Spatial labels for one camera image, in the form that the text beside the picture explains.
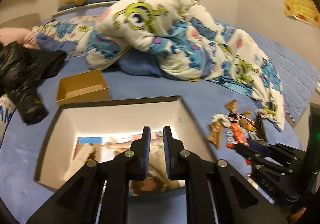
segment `blue pillow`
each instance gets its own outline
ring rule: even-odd
[[[163,71],[159,68],[156,56],[152,53],[132,48],[119,59],[118,63],[120,69],[128,74],[163,77]]]

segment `brown wrapper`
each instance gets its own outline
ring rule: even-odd
[[[220,120],[215,123],[211,123],[209,125],[210,128],[210,136],[207,139],[213,143],[218,149],[220,148],[221,143],[221,131],[224,129],[224,126]]]
[[[229,103],[224,105],[231,113],[237,112],[237,101],[235,99],[231,100]]]
[[[242,116],[251,119],[251,111],[250,110],[246,110],[242,113]]]

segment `fabric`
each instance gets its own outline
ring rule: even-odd
[[[121,0],[97,20],[88,40],[90,68],[105,69],[131,46],[156,55],[170,76],[203,77],[259,102],[284,127],[282,83],[255,41],[243,30],[217,25],[195,0]]]
[[[58,76],[47,79],[39,88],[39,94],[49,111],[47,118],[33,126],[26,126],[15,112],[8,125],[0,149],[0,196],[12,215],[20,224],[28,218],[54,193],[34,182],[34,173],[41,145],[48,127],[58,110],[55,97],[59,79],[88,71],[85,57],[67,58],[67,64]],[[227,113],[224,104],[236,99],[238,110],[254,112],[256,106],[248,96],[218,84],[200,79],[198,82],[173,81],[162,77],[128,75],[116,67],[103,71],[103,77],[110,87],[113,100],[181,95],[193,113],[204,136],[209,135],[208,124],[214,113]],[[151,121],[146,117],[143,125]],[[268,120],[264,127],[270,144],[282,143],[301,149],[299,139],[292,127],[285,122],[284,131],[279,132]],[[226,148],[226,133],[222,133],[221,149],[209,144],[217,160],[228,161],[237,171],[246,176],[251,172],[244,158],[236,151]],[[158,224],[185,224],[186,197],[181,195],[167,200],[149,201],[143,205],[128,204],[128,223],[145,224],[157,218]]]
[[[27,49],[17,42],[0,46],[1,94],[8,95],[25,123],[36,124],[48,115],[36,87],[42,79],[57,75],[65,57],[63,51]]]
[[[24,28],[2,28],[0,29],[0,43],[7,46],[9,43],[16,41],[26,48],[39,49],[35,35],[28,29]]]
[[[31,32],[34,33],[35,37],[40,32],[41,28],[42,28],[42,26],[39,26],[39,25],[36,25],[36,26],[32,27]]]
[[[68,53],[68,57],[82,57],[85,56],[85,52],[88,47],[88,39],[91,36],[91,32],[93,29],[88,31],[78,42],[76,48]]]
[[[4,132],[7,129],[7,125],[9,124],[15,109],[16,106],[14,103],[6,94],[3,94],[0,97],[0,146],[2,144]]]
[[[215,19],[225,28],[235,27]],[[297,123],[304,113],[309,99],[315,91],[319,71],[296,52],[253,31],[247,33],[255,40],[259,48],[269,57],[281,75],[284,104],[288,115]]]
[[[67,53],[71,52],[76,48],[76,43],[72,41],[56,41],[52,37],[47,36],[43,33],[38,33],[37,35],[37,42],[38,44],[44,49],[45,51],[56,51],[62,50]]]
[[[72,41],[77,44],[91,28],[86,24],[53,21],[44,25],[40,32],[59,42]]]
[[[118,61],[122,71],[132,75],[164,76],[164,72],[159,68],[156,56],[152,53],[141,52],[137,49],[131,49],[124,54]]]
[[[70,19],[71,24],[86,24],[93,26],[98,17],[96,16],[76,16]]]

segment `cartoon eye print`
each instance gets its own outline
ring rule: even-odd
[[[142,14],[137,12],[129,14],[128,21],[135,27],[143,27],[146,24]]]
[[[151,13],[147,8],[145,8],[143,6],[139,6],[139,7],[137,7],[137,9],[141,10],[142,12],[144,12],[146,14],[146,16],[148,17],[148,19],[151,18]]]

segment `poster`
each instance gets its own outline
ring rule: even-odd
[[[319,12],[312,0],[284,0],[284,13],[320,29]]]
[[[172,129],[172,133],[173,136],[176,136],[174,129]],[[99,163],[111,161],[118,154],[129,150],[132,142],[141,137],[142,133],[110,134],[105,137],[78,137],[73,159],[76,158],[85,145],[88,147],[88,144],[90,144],[90,146],[93,147],[93,152],[89,156],[90,159],[97,160]],[[130,195],[138,196],[146,193],[164,192],[168,189],[176,189],[183,186],[185,186],[184,181],[171,181],[168,178],[165,164],[163,132],[152,132],[147,178],[144,181],[130,181]]]

